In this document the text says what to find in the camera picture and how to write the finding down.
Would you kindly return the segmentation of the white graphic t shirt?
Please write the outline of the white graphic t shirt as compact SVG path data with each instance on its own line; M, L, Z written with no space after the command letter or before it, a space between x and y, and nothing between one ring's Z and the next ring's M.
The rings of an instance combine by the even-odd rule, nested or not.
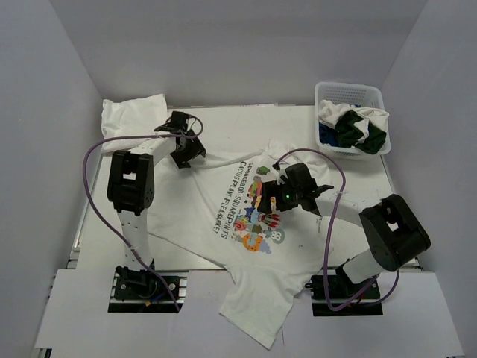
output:
M323 265L325 235L300 208L258 211L273 165L304 163L319 184L331 181L326 161L271 141L255 152L211 152L187 169L170 158L154 169L148 232L224 269L233 280L220 313L265 348L274 343L294 297Z

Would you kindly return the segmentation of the dark green white t shirt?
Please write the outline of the dark green white t shirt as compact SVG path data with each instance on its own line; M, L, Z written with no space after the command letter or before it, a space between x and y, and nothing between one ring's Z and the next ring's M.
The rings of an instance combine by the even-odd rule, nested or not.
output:
M339 143L336 148L355 148L374 155L385 145L389 116L379 108L322 100L318 104L318 130L320 123L334 129Z

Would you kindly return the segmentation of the white plastic laundry basket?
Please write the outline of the white plastic laundry basket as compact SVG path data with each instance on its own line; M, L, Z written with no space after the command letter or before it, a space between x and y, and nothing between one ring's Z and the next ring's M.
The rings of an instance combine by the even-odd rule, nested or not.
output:
M365 154L355 148L336 148L320 142L318 137L318 104L322 100L330 100L334 104L351 104L359 107L372 107L385 110L382 94L379 89L361 84L345 84L320 82L315 86L315 137L318 147L330 157L346 157L354 160L368 160L375 156L385 155L391 150L389 134L385 145L378 154Z

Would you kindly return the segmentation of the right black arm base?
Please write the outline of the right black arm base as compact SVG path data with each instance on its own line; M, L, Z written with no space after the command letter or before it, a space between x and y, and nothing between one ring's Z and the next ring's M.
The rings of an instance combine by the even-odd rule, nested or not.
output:
M354 286L347 286L336 274L328 275L329 298L333 306L339 306L357 293L366 282ZM305 290L312 297L312 314L314 317L360 317L383 316L382 304L374 304L381 298L379 284L375 281L366 291L360 294L345 308L334 312L328 308L323 284L323 275L313 275L305 285Z

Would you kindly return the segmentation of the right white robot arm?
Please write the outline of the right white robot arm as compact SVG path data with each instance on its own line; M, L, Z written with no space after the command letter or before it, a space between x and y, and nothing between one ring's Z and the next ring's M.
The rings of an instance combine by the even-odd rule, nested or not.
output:
M270 214L301 207L316 216L336 217L361 228L368 249L335 271L337 290L354 297L369 279L384 271L395 272L431 246L429 235L397 194L383 199L363 199L319 185L309 168L294 164L275 180L264 182L259 190L258 212Z

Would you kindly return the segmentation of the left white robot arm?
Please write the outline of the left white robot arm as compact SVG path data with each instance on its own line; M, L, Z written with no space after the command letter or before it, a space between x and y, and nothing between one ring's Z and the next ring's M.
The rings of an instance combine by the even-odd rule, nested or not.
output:
M192 114L174 111L155 136L128 150L112 155L107 198L113 203L124 238L124 266L134 271L154 269L148 241L148 208L154 200L154 167L171 158L179 169L190 167L196 157L206 156L206 149L190 121Z

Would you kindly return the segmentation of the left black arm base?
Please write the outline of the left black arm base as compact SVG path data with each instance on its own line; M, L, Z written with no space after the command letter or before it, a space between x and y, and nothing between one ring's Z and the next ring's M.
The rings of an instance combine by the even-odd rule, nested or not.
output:
M162 271L164 283L149 271L117 266L109 313L178 313L186 296L187 271Z

